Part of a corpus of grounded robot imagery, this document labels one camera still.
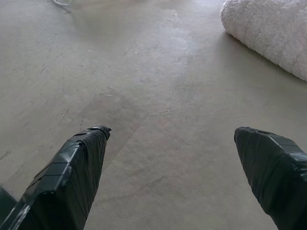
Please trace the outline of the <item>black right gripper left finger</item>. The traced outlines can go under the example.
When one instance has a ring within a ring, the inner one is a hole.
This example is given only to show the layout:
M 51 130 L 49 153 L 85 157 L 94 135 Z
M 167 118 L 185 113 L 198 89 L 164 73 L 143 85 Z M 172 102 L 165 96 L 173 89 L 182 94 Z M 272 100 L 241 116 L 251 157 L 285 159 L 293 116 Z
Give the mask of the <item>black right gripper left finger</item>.
M 69 138 L 0 221 L 0 230 L 83 230 L 110 131 L 94 126 Z

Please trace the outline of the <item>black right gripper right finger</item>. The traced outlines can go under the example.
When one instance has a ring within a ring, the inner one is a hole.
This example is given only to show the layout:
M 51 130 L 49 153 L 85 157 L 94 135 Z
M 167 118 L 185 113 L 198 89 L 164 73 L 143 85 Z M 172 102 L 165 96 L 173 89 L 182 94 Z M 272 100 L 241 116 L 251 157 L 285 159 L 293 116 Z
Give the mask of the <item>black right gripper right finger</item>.
M 251 127 L 237 128 L 234 141 L 252 193 L 278 230 L 307 230 L 307 153 Z

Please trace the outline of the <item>white fluffy towel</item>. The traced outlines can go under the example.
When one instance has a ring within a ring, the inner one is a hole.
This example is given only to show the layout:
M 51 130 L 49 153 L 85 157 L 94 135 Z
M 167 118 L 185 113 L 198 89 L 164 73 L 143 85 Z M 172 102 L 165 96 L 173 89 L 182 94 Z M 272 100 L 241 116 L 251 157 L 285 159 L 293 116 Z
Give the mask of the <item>white fluffy towel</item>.
M 307 81 L 307 0 L 226 0 L 220 18 L 228 34 Z

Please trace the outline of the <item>white cloth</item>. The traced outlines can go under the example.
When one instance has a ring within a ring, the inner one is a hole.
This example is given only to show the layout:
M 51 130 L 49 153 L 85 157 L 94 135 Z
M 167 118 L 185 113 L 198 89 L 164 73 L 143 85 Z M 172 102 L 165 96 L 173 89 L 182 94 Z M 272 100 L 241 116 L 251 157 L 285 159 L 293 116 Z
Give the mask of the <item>white cloth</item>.
M 70 4 L 72 0 L 51 0 L 57 7 L 65 10 L 66 13 L 70 13 Z

